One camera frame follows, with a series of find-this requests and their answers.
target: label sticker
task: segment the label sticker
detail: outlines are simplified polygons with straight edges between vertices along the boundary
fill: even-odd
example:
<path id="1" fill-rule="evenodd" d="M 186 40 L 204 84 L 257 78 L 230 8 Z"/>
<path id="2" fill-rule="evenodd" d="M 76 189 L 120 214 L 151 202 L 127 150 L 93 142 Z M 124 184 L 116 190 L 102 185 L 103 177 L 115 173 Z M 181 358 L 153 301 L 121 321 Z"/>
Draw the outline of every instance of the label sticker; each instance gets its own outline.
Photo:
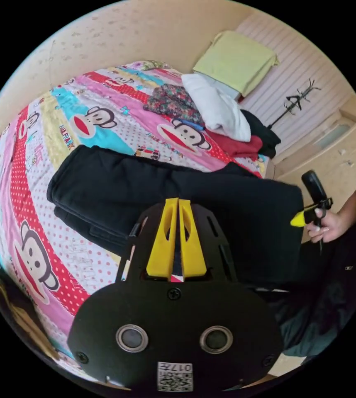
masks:
<path id="1" fill-rule="evenodd" d="M 193 391 L 192 364 L 158 362 L 157 390 L 174 392 Z"/>

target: white cloth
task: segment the white cloth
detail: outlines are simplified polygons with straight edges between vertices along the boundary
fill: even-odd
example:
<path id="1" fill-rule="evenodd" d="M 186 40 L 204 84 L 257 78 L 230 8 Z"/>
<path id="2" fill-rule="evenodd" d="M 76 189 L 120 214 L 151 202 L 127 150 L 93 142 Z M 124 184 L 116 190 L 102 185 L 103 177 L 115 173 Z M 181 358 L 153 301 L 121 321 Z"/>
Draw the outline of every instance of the white cloth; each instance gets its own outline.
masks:
<path id="1" fill-rule="evenodd" d="M 250 141 L 249 123 L 233 98 L 212 87 L 198 74 L 182 75 L 182 83 L 207 129 L 236 141 Z"/>

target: bed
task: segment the bed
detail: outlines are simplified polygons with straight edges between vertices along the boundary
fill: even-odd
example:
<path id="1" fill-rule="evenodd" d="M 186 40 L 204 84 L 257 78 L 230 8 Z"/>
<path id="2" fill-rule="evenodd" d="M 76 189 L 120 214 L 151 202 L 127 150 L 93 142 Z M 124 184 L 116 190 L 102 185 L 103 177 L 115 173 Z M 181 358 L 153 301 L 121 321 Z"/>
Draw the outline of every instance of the bed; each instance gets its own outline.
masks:
<path id="1" fill-rule="evenodd" d="M 181 85 L 180 76 L 155 61 L 89 72 L 32 101 L 0 135 L 0 265 L 32 298 L 60 365 L 88 380 L 68 332 L 85 299 L 114 282 L 119 257 L 54 216 L 46 189 L 62 161 L 83 144 L 203 172 L 235 161 L 265 174 L 267 158 L 232 159 L 207 132 L 209 150 L 185 144 L 174 120 L 143 110 L 154 88 Z"/>

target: coat rack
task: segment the coat rack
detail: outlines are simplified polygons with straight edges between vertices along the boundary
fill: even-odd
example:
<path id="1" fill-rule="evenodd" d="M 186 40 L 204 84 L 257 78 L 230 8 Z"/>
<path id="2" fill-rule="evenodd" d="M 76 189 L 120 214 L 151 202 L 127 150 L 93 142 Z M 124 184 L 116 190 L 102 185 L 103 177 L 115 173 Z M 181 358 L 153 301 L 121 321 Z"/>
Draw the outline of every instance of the coat rack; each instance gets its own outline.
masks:
<path id="1" fill-rule="evenodd" d="M 321 89 L 318 88 L 318 87 L 314 87 L 314 83 L 315 83 L 315 80 L 313 80 L 313 81 L 311 82 L 311 79 L 310 79 L 310 85 L 309 85 L 304 91 L 299 92 L 299 90 L 297 89 L 297 92 L 298 92 L 299 95 L 291 95 L 291 96 L 289 96 L 289 97 L 286 97 L 286 99 L 287 99 L 288 101 L 290 101 L 290 105 L 284 104 L 284 107 L 286 108 L 286 110 L 285 110 L 273 123 L 271 123 L 271 124 L 268 126 L 268 128 L 271 129 L 272 126 L 273 126 L 274 124 L 276 124 L 280 119 L 282 119 L 282 117 L 283 117 L 284 115 L 286 115 L 287 113 L 291 113 L 293 116 L 295 116 L 295 113 L 293 113 L 293 109 L 294 109 L 295 107 L 297 107 L 297 108 L 301 111 L 301 110 L 302 110 L 301 101 L 302 101 L 302 100 L 305 100 L 305 101 L 307 101 L 307 102 L 310 102 L 310 101 L 307 99 L 307 95 L 308 95 L 312 90 L 321 90 Z"/>

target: black clothing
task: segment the black clothing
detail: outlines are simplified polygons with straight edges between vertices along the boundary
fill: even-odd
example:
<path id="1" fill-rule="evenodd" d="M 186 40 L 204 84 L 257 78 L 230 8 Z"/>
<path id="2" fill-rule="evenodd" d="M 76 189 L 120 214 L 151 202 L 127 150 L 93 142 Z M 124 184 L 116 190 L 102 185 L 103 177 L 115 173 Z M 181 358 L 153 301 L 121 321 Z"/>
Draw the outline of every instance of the black clothing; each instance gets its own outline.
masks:
<path id="1" fill-rule="evenodd" d="M 144 210 L 166 198 L 189 199 L 216 216 L 238 278 L 271 286 L 298 263 L 302 229 L 290 220 L 303 208 L 301 190 L 247 173 L 233 163 L 204 173 L 79 146 L 52 178 L 47 199 L 68 226 L 118 255 Z"/>
<path id="2" fill-rule="evenodd" d="M 241 109 L 240 112 L 245 116 L 252 136 L 257 136 L 262 140 L 262 147 L 258 151 L 259 154 L 268 156 L 270 159 L 276 156 L 275 147 L 281 143 L 280 138 L 268 127 L 265 127 L 257 116 L 251 112 Z"/>
<path id="3" fill-rule="evenodd" d="M 260 293 L 280 324 L 286 355 L 323 351 L 356 310 L 356 224 L 340 238 L 319 245 L 307 242 L 290 282 L 291 293 Z"/>

